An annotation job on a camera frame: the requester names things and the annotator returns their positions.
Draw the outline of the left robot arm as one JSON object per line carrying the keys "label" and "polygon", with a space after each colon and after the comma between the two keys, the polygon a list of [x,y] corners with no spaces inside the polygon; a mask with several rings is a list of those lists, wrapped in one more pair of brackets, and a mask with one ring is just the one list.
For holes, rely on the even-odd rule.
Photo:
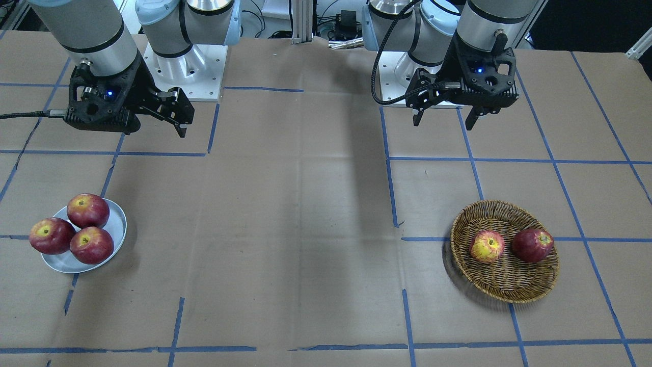
{"label": "left robot arm", "polygon": [[465,126],[519,100],[513,46],[536,1],[368,1],[365,48],[375,51],[377,104],[403,102],[413,124],[443,102],[469,106]]}

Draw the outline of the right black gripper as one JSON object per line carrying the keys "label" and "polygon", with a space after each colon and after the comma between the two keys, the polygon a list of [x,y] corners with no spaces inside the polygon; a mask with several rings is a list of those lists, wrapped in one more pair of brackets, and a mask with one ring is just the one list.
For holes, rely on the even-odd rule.
{"label": "right black gripper", "polygon": [[134,112],[168,122],[182,139],[186,137],[187,128],[194,120],[193,103],[180,87],[147,95],[138,102]]}

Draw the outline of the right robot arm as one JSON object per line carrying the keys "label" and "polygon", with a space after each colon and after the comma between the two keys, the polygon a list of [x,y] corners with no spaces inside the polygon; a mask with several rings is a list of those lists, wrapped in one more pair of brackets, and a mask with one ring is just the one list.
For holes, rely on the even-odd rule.
{"label": "right robot arm", "polygon": [[31,1],[31,7],[75,63],[62,119],[88,132],[129,135],[139,115],[171,124],[184,138],[193,122],[184,85],[210,81],[203,51],[240,38],[239,1],[137,1],[134,9],[152,56],[139,51],[112,1]]}

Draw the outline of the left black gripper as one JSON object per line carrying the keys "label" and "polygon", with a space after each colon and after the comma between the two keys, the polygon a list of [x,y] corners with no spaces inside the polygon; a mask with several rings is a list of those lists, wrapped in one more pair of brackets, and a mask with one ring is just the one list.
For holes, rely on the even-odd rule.
{"label": "left black gripper", "polygon": [[[471,102],[463,96],[463,80],[446,79],[417,68],[405,91],[405,106],[413,109],[413,125],[421,123],[424,109],[428,108],[458,108],[471,106]],[[482,107],[472,107],[466,117],[466,130],[470,132],[482,116]]]}

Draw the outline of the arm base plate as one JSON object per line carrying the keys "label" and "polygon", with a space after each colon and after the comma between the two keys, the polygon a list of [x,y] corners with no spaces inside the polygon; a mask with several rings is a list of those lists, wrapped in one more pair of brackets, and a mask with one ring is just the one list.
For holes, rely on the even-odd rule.
{"label": "arm base plate", "polygon": [[147,44],[144,61],[160,90],[179,87],[191,101],[218,102],[228,49],[222,45],[193,45],[182,56],[163,58]]}
{"label": "arm base plate", "polygon": [[420,65],[412,60],[407,52],[382,52],[377,70],[380,82],[380,98],[389,101],[404,95],[410,85],[412,76],[419,67],[435,74],[442,66]]}

